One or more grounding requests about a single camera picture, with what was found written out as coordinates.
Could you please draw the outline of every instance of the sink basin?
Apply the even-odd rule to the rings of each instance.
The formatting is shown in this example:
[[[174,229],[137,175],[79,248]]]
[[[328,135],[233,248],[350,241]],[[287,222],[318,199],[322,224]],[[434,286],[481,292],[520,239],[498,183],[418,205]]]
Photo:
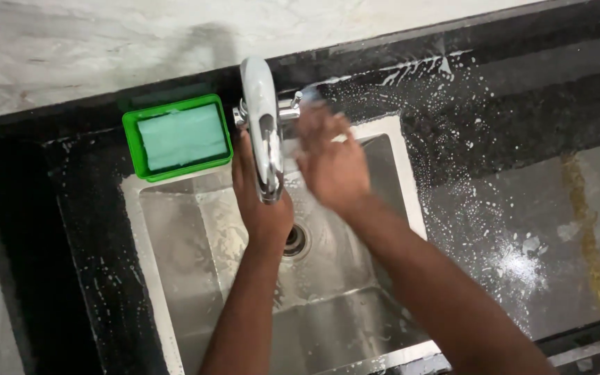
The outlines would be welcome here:
[[[425,236],[399,118],[353,131],[374,192]],[[286,171],[295,227],[275,290],[271,373],[366,374],[438,353],[351,229],[317,203],[290,159]],[[247,244],[230,166],[160,183],[133,176],[122,189],[169,371],[194,374]]]

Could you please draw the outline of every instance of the green sponge holder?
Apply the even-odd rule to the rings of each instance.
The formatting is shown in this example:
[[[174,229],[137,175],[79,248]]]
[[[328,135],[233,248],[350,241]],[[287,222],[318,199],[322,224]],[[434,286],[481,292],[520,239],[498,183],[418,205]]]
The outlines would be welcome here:
[[[215,104],[217,106],[217,112],[219,112],[219,118],[221,119],[221,125],[223,126],[223,137],[227,145],[227,151],[219,155],[192,161],[190,164],[184,166],[173,166],[166,169],[151,171],[147,165],[147,153],[145,152],[145,147],[143,145],[143,136],[138,129],[138,122],[151,119],[152,117],[171,114],[174,111],[185,111],[187,109],[208,106],[210,104]],[[163,106],[127,112],[122,116],[122,124],[124,124],[124,132],[126,133],[127,142],[129,143],[129,151],[131,152],[131,160],[133,161],[135,174],[148,182],[157,182],[179,175],[222,166],[227,164],[233,158],[233,146],[231,145],[231,139],[228,136],[226,116],[223,114],[221,99],[215,94],[178,101]]]

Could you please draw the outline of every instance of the sink drain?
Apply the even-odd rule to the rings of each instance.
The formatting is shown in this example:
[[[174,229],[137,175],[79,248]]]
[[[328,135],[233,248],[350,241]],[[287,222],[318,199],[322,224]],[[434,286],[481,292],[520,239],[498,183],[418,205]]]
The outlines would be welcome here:
[[[307,235],[305,234],[305,230],[294,224],[291,229],[291,233],[286,238],[286,244],[284,245],[284,256],[285,257],[294,257],[301,253],[307,244]]]

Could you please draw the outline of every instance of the sponge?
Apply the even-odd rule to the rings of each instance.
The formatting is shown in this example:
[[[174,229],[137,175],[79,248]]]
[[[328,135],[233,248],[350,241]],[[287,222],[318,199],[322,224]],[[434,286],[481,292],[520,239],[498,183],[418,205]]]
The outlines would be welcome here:
[[[228,152],[215,104],[144,120],[138,123],[138,129],[151,171]]]

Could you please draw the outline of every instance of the black granite countertop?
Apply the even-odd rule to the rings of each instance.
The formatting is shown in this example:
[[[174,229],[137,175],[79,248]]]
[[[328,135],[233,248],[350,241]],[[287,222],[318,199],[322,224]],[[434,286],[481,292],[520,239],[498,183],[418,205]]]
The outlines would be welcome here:
[[[283,93],[328,80],[354,123],[399,116],[429,240],[548,355],[600,340],[600,0],[564,3],[269,60]],[[205,93],[229,112],[239,82],[228,67],[0,117],[0,279],[26,371],[167,372],[121,115]]]

